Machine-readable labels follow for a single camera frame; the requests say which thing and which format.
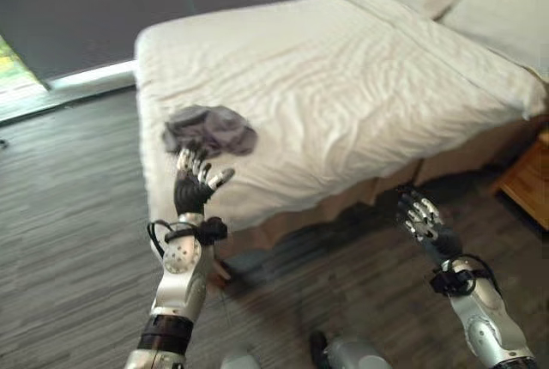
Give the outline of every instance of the floor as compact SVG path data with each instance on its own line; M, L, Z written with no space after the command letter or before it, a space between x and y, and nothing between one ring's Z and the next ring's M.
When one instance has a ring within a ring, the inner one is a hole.
M147 204L135 93L0 128L0 367L123 367L145 324L160 266ZM510 315L542 356L549 336L546 243L486 193L490 173L425 186L468 251L494 268ZM395 228L395 195L298 231L270 252L232 259L225 292L208 295L188 368L219 367L249 345L264 368L309 368L306 339L367 336L399 367L477 368L431 265Z

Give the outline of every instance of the mattress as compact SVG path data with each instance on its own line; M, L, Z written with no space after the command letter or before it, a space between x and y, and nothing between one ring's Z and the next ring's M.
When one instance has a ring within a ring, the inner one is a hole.
M174 221L171 113L227 106L258 133L207 206L232 231L314 207L368 178L541 113L526 70L393 0L295 0L169 21L136 42L152 219Z

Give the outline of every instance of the bed frame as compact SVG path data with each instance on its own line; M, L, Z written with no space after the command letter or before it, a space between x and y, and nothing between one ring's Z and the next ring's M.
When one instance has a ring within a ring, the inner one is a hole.
M491 163L509 162L547 122L549 115L543 115L488 130L459 148L428 159L413 161L388 178L367 179L338 195L322 200L315 208L280 213L257 227L231 233L229 239L219 245L219 258L229 258L250 250L269 250L290 232L332 221L342 210L355 203L374 204L377 195L397 185L422 185L433 178L478 170Z

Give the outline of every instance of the bed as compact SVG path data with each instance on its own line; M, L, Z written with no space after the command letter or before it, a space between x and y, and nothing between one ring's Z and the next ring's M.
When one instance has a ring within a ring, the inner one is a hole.
M227 106L258 134L223 154L233 180L207 206L230 257L334 219L401 183L479 168L528 136L546 90L524 68L395 0L295 0L155 25L136 42L151 219L174 221L175 111Z

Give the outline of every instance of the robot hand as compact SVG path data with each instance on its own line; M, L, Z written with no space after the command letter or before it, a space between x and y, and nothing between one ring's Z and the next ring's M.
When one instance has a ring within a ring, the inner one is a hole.
M141 340L126 363L126 369L183 369L192 330L206 298L206 282L214 264L216 240L227 235L219 217L204 221L204 205L234 174L226 169L208 179L211 165L202 165L206 153L197 143L179 154L173 203L178 221L154 221L148 234L162 262L164 275ZM155 231L167 233L161 245Z
M485 367L536 368L521 328L505 310L488 265L462 252L457 233L444 225L436 206L417 191L402 194L398 210L397 220L437 265L431 286L449 298L471 351ZM466 259L480 263L483 269L474 269Z
M181 150L176 164L177 176L173 191L173 203L178 216L185 214L204 214L204 205L222 185L234 175L233 169L208 179L212 165L202 165L206 151L196 142L191 142Z
M402 194L397 220L437 266L462 254L462 242L457 233L444 225L437 207L417 191Z

